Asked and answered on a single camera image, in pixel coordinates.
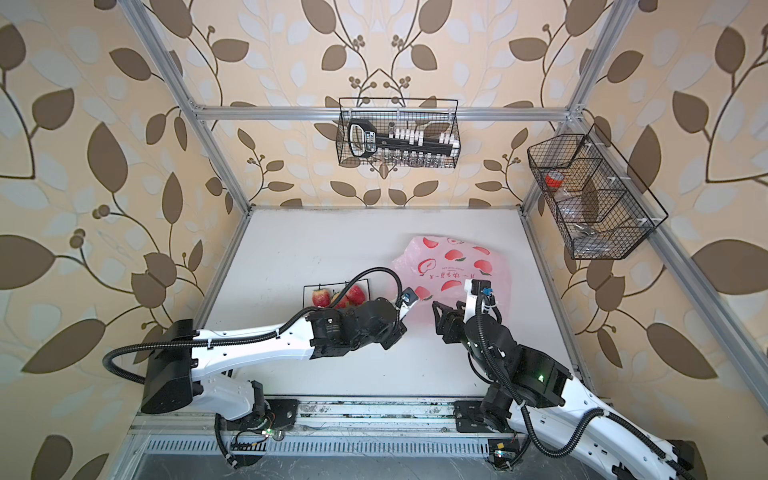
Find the fake strawberry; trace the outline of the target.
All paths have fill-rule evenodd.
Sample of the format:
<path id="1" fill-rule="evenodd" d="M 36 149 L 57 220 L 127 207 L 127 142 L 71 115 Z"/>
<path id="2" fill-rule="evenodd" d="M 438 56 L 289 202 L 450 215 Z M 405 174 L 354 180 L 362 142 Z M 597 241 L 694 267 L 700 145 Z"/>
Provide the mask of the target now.
<path id="1" fill-rule="evenodd" d="M 332 307 L 337 309 L 343 309 L 347 308 L 349 306 L 349 301 L 346 296 L 342 296 L 340 294 L 336 294 L 332 299 Z"/>
<path id="2" fill-rule="evenodd" d="M 345 294 L 345 299 L 349 305 L 359 306 L 366 302 L 367 297 L 363 288 L 358 284 L 354 284 Z"/>
<path id="3" fill-rule="evenodd" d="M 319 288 L 311 294 L 312 304 L 319 308 L 328 308 L 331 304 L 332 295 L 328 289 Z"/>

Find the pink plastic bag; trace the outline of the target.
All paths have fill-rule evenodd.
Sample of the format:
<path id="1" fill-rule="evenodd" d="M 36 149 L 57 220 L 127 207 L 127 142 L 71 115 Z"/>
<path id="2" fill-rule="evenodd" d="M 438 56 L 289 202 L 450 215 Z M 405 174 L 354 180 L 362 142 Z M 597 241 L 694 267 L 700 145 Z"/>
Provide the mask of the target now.
<path id="1" fill-rule="evenodd" d="M 467 280 L 491 283 L 503 316 L 510 307 L 512 278 L 506 257 L 483 245 L 450 237 L 416 236 L 392 262 L 404 286 L 419 297 L 410 316 L 415 322 L 433 321 L 431 304 L 454 305 L 466 299 Z"/>

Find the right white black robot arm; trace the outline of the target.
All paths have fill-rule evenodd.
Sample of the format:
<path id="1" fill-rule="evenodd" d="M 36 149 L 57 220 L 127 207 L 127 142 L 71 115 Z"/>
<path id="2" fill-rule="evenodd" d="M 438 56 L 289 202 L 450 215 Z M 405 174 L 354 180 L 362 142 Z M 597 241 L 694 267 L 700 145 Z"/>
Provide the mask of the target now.
<path id="1" fill-rule="evenodd" d="M 606 479 L 691 479 L 695 449 L 654 436 L 593 394 L 550 355 L 517 342 L 503 324 L 489 283 L 471 281 L 455 306 L 433 302 L 435 330 L 460 344 L 486 394 L 469 419 L 512 435 L 490 449 L 499 470 L 513 470 L 529 449 L 574 457 Z"/>

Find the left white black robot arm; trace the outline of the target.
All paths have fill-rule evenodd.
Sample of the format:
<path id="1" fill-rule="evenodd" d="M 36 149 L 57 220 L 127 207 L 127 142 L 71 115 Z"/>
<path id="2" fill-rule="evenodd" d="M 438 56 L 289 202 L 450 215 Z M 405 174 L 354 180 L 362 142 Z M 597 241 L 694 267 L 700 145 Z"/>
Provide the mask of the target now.
<path id="1" fill-rule="evenodd" d="M 340 358 L 369 344 L 388 350 L 406 333 L 404 319 L 419 297 L 387 267 L 396 285 L 394 300 L 375 298 L 360 305 L 303 308 L 282 324 L 231 331 L 196 330 L 184 320 L 158 341 L 114 349 L 102 359 L 115 376 L 142 385 L 141 412 L 164 414 L 185 407 L 212 412 L 219 452 L 233 469 L 243 465 L 223 437 L 227 423 L 242 432 L 273 437 L 277 414 L 256 380 L 236 381 L 228 373 L 281 360 Z"/>

